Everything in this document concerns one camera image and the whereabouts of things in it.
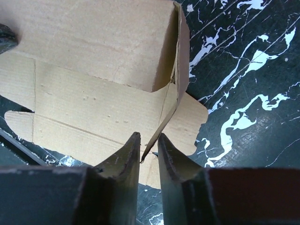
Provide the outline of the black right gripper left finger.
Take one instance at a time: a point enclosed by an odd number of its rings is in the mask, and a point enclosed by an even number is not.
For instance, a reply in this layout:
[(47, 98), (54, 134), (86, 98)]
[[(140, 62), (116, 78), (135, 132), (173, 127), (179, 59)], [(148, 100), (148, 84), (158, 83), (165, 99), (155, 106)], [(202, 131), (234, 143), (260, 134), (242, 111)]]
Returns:
[(0, 168), (3, 225), (136, 224), (141, 136), (95, 167)]

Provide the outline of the brown cardboard box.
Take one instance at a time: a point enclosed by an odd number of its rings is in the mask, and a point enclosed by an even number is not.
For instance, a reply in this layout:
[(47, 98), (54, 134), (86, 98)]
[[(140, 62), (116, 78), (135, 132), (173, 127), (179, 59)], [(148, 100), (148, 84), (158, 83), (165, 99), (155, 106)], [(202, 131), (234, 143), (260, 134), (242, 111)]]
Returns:
[(189, 28), (171, 0), (3, 0), (19, 45), (0, 57), (18, 138), (96, 165), (141, 134), (139, 182), (160, 188), (154, 138), (195, 152), (207, 109), (186, 93)]

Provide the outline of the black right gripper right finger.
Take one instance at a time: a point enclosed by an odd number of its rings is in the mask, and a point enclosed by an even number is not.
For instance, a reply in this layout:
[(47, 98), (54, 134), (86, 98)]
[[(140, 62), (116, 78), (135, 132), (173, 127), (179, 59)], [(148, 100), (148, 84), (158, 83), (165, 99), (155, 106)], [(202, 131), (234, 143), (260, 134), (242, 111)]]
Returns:
[(297, 225), (300, 172), (204, 168), (161, 134), (158, 161), (166, 225)]

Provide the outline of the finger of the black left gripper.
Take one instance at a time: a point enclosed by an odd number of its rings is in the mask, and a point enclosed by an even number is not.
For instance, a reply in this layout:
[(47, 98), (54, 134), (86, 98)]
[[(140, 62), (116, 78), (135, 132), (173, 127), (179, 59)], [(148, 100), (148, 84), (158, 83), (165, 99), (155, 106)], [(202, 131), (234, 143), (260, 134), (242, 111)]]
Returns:
[(18, 46), (17, 35), (6, 25), (0, 24), (0, 54)]

